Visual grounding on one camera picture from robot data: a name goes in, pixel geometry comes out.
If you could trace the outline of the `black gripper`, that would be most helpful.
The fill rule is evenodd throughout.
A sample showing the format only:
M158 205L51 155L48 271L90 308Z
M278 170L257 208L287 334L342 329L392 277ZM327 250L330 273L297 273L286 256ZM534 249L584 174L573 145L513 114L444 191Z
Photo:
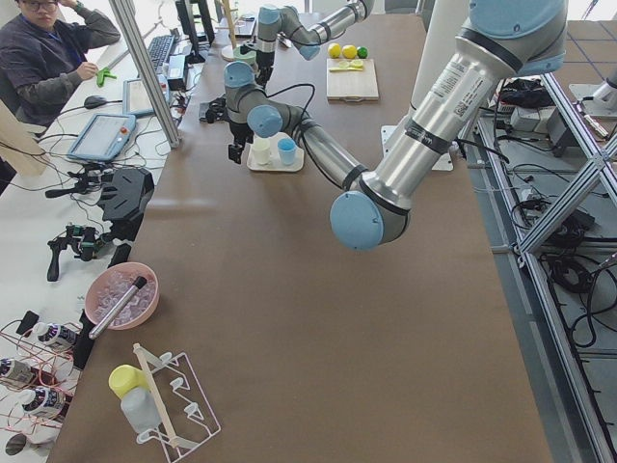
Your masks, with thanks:
M266 86L275 62L274 43L272 41L245 41L240 46L250 47L256 51L257 84Z
M242 145L254 142L254 132L247 123L239 123L232 117L225 97L217 97L207 103L210 105L213 123L226 122L228 124L233 135L233 144L228 145L228 159L235 164L240 164L242 162Z

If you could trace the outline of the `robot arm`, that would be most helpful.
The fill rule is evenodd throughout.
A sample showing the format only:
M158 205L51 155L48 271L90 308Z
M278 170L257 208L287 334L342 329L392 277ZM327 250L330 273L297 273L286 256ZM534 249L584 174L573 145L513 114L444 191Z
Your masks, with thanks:
M306 59L354 24L366 20L369 1L350 1L305 26L292 7L263 6L258 14L256 62L226 65L226 111L233 141L228 156L239 162L254 137L289 135L322 174L341 189L331 211L335 237L346 247L371 250L397 239L408 227L412 196L496 84L514 76L559 69L565 56L568 5L564 1L472 1L455 50L418 108L395 129L394 143L367 169L309 112L266 94L279 36Z
M257 16L256 38L240 46L242 55L256 53L255 81L264 87L269 81L275 62L276 41L279 35L289 39L307 60L312 60L320 46L340 37L348 27L366 20L372 13L373 0L348 1L343 7L311 26L305 26L294 7L264 5Z

